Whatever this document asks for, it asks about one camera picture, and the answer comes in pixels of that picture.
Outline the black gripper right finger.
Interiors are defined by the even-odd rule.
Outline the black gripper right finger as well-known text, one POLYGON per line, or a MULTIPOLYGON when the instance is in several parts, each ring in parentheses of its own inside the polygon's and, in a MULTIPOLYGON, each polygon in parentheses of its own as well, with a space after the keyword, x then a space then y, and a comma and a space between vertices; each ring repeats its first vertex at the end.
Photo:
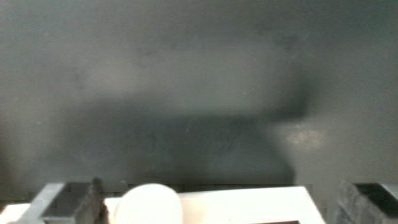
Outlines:
POLYGON ((398 183, 341 183, 336 224, 398 224, 398 183))

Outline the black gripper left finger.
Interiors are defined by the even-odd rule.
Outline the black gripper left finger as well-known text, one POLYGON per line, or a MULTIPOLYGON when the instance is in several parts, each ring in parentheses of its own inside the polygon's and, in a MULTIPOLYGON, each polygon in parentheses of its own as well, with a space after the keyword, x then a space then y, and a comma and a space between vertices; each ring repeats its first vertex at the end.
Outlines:
POLYGON ((101 180, 48 183, 23 210, 5 207, 0 224, 108 224, 101 180))

